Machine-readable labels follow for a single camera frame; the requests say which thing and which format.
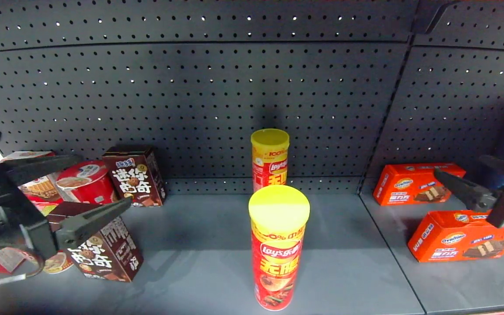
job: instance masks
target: yellow lid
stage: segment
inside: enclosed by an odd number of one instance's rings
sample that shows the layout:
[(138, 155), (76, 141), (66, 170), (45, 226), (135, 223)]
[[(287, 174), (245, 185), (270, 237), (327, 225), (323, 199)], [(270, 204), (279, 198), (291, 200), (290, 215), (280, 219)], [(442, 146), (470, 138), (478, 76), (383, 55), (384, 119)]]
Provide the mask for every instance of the yellow lid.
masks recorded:
[(289, 134), (279, 129), (260, 129), (252, 133), (250, 141), (254, 146), (281, 146), (289, 147)]
[(308, 199), (286, 185), (266, 186), (254, 193), (248, 203), (250, 218), (267, 231), (295, 231), (310, 215)]

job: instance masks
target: red cup noodle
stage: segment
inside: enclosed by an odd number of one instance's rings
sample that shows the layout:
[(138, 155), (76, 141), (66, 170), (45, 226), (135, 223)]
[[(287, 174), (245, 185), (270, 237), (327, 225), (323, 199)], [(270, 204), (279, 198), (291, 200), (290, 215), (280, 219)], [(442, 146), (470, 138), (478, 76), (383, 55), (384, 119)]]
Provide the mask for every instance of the red cup noodle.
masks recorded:
[(102, 161), (86, 161), (70, 167), (60, 174), (56, 184), (76, 202), (104, 205), (118, 201)]

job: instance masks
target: store shelf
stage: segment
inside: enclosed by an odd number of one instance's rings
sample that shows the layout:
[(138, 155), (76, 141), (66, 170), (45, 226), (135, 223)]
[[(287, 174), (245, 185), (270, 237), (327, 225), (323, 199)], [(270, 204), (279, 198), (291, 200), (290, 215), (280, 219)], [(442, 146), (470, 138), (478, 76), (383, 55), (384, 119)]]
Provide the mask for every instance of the store shelf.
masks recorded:
[(381, 207), (368, 189), (364, 189), (361, 198), (426, 313), (504, 310), (504, 256), (471, 262), (418, 263), (406, 246), (428, 211), (465, 209), (458, 199), (451, 197), (445, 203), (424, 206)]
[[(280, 314), (421, 314), (358, 195), (307, 195), (297, 289)], [(122, 217), (145, 258), (134, 283), (75, 268), (0, 287), (2, 313), (271, 314), (256, 303), (248, 195), (174, 195)]]

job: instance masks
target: pegboard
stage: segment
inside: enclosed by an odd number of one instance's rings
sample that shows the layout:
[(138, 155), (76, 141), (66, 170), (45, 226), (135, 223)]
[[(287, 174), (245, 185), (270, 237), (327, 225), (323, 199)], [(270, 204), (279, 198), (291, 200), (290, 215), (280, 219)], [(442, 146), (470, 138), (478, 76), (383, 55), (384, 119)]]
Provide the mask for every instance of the pegboard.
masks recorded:
[(0, 1), (0, 50), (118, 42), (406, 42), (415, 1)]
[(169, 43), (0, 52), (0, 150), (94, 159), (153, 144), (167, 178), (250, 176), (250, 134), (290, 134), (290, 176), (360, 176), (406, 44)]
[(413, 47), (367, 175), (453, 161), (471, 177), (503, 125), (504, 51)]
[[(356, 193), (361, 177), (290, 177), (287, 185), (305, 193)], [(166, 181), (168, 194), (252, 194), (249, 178), (178, 178)]]
[(504, 49), (504, 1), (464, 1), (449, 6), (436, 28), (414, 44)]

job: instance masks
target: lay's chip canister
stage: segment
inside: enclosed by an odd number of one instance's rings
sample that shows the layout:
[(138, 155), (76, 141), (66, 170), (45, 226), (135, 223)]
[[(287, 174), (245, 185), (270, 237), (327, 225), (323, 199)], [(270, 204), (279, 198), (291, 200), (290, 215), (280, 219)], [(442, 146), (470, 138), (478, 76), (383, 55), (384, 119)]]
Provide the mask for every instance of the lay's chip canister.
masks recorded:
[(250, 137), (252, 142), (252, 180), (254, 192), (287, 182), (289, 134), (279, 129), (261, 129)]
[(310, 204), (299, 190), (273, 185), (252, 195), (248, 211), (254, 294), (265, 309), (280, 311), (293, 297)]

